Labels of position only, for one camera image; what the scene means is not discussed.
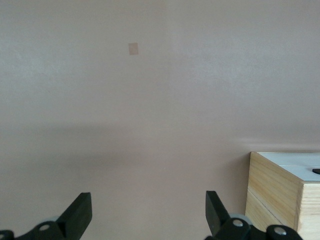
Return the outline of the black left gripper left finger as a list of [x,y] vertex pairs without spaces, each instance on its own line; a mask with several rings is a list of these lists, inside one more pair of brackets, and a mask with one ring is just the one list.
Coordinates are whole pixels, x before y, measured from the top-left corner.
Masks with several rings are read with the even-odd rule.
[[79,240],[92,220],[92,196],[82,192],[55,221],[44,221],[29,232],[15,236],[1,230],[2,240]]

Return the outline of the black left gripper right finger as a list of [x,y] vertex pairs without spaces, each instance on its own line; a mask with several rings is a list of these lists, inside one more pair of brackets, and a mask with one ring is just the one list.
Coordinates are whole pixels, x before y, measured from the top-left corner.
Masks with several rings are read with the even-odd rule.
[[205,194],[205,217],[211,232],[207,240],[300,240],[302,237],[285,225],[269,225],[265,231],[257,229],[242,214],[230,214],[216,191]]

